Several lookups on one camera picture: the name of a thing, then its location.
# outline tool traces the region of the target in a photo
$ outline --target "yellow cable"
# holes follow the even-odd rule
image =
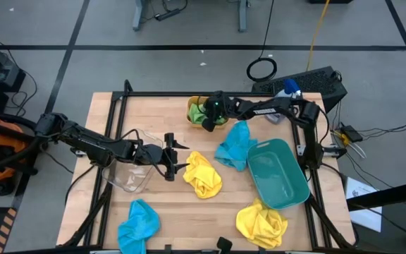
[[[327,2],[325,2],[325,6],[324,6],[324,9],[322,11],[321,18],[319,19],[319,22],[317,23],[316,32],[314,33],[313,40],[311,41],[311,47],[309,48],[309,58],[308,58],[308,64],[307,64],[307,71],[309,71],[309,66],[311,65],[311,60],[313,59],[314,41],[316,40],[317,34],[319,33],[319,29],[322,26],[322,21],[324,20],[325,12],[327,11],[329,3],[330,3],[330,0],[327,0]]]

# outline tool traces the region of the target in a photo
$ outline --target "green cloth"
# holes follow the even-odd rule
[[[204,112],[206,109],[204,108],[203,104],[200,104],[199,107],[200,107],[200,110],[198,110],[196,104],[190,105],[190,109],[189,109],[189,112],[187,113],[187,115],[189,116],[189,119],[192,123],[202,124],[203,120],[206,119],[206,116],[203,113],[201,113],[201,112]],[[224,124],[225,122],[226,122],[226,119],[219,118],[216,121],[216,125],[221,125],[221,124]]]

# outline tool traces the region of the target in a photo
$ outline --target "blue cloth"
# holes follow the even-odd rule
[[[226,136],[225,142],[217,148],[215,158],[228,167],[243,171],[247,165],[247,152],[252,145],[257,143],[258,140],[250,139],[247,122],[237,122]]]
[[[144,200],[134,200],[128,220],[118,226],[118,247],[123,254],[145,254],[145,241],[160,226],[159,215]]]

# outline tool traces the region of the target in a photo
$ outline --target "yellow cloth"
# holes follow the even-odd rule
[[[214,197],[222,188],[222,178],[211,163],[199,152],[191,152],[188,157],[184,181],[194,187],[198,198]]]
[[[248,241],[271,249],[281,245],[281,236],[288,228],[288,220],[255,198],[253,205],[238,212],[236,228]]]

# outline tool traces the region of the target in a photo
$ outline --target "white paper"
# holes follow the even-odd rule
[[[347,179],[347,188],[345,198],[354,198],[368,193],[376,192],[377,190],[355,179]],[[381,207],[372,208],[372,210],[381,213]],[[374,231],[381,231],[381,216],[369,210],[358,210],[350,212],[350,218],[353,223],[365,226]]]

